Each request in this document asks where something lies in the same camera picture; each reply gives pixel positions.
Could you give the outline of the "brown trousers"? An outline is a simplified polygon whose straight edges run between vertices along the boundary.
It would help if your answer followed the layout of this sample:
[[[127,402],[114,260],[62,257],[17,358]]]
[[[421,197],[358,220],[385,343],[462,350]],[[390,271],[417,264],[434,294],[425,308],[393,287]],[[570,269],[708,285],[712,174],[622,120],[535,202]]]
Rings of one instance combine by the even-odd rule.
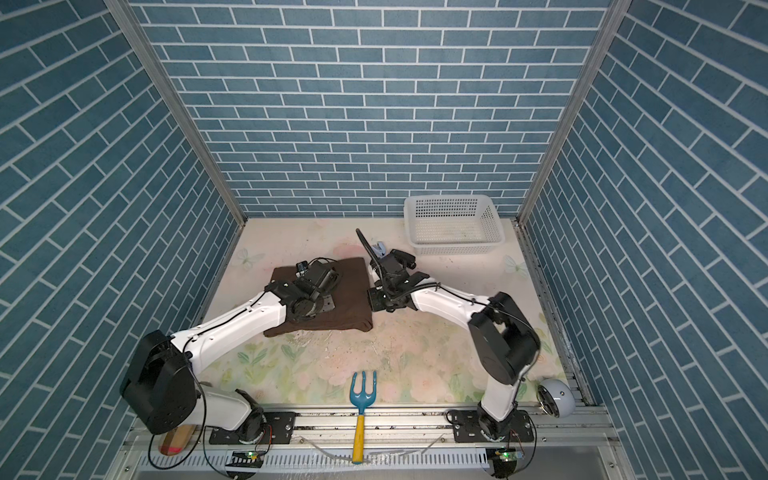
[[[334,268],[341,274],[341,280],[331,293],[334,309],[320,313],[302,323],[286,321],[263,332],[266,338],[304,331],[359,330],[373,329],[371,307],[367,298],[370,288],[367,263],[362,257],[339,260]]]

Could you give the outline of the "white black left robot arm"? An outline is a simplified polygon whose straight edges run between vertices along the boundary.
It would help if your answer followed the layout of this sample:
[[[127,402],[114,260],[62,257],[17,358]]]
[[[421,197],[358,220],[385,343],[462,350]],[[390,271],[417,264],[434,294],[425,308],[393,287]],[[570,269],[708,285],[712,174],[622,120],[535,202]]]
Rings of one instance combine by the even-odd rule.
[[[300,324],[335,306],[341,273],[331,262],[301,262],[291,280],[273,280],[254,298],[208,322],[139,342],[120,394],[153,435],[182,425],[211,426],[241,443],[263,436],[264,410],[247,392],[203,386],[199,374],[252,337],[283,323]]]

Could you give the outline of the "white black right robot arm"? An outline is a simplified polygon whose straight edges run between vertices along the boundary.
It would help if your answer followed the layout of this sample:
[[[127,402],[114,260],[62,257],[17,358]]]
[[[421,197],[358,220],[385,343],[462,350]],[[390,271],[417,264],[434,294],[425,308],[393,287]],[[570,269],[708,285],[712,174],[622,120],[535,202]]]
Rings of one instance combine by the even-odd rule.
[[[491,441],[508,436],[519,386],[541,350],[539,335],[514,299],[504,292],[487,297],[448,287],[418,271],[415,256],[404,251],[392,249],[379,256],[368,244],[364,249],[374,278],[368,290],[374,312],[410,308],[466,328],[488,374],[478,405],[479,427]]]

